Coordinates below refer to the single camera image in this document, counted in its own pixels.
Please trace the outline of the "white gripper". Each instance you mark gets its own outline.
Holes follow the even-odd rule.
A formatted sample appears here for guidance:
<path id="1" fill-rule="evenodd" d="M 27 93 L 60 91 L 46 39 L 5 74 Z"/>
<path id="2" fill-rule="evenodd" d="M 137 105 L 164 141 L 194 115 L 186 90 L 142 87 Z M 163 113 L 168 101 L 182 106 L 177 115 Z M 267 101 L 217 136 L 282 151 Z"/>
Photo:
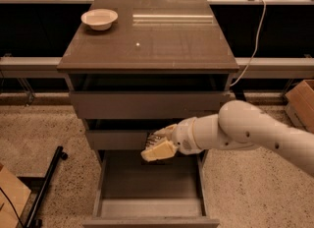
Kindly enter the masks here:
<path id="1" fill-rule="evenodd" d="M 180 121 L 177 125 L 172 124 L 155 132 L 161 138 L 170 138 L 172 141 L 161 139 L 160 141 L 149 144 L 141 153 L 141 157 L 147 161 L 163 160 L 174 157 L 179 151 L 184 155 L 197 154 L 200 148 L 197 146 L 193 136 L 193 124 L 195 117 Z"/>

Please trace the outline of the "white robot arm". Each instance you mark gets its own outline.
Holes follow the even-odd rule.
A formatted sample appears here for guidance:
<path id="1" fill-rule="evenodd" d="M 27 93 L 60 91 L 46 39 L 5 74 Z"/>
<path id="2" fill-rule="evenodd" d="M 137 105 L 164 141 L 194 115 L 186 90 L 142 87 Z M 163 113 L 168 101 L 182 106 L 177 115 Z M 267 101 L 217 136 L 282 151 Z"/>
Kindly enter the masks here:
<path id="1" fill-rule="evenodd" d="M 224 104 L 218 113 L 184 119 L 147 137 L 141 153 L 150 162 L 207 149 L 267 148 L 308 175 L 314 175 L 314 135 L 281 123 L 241 100 Z"/>

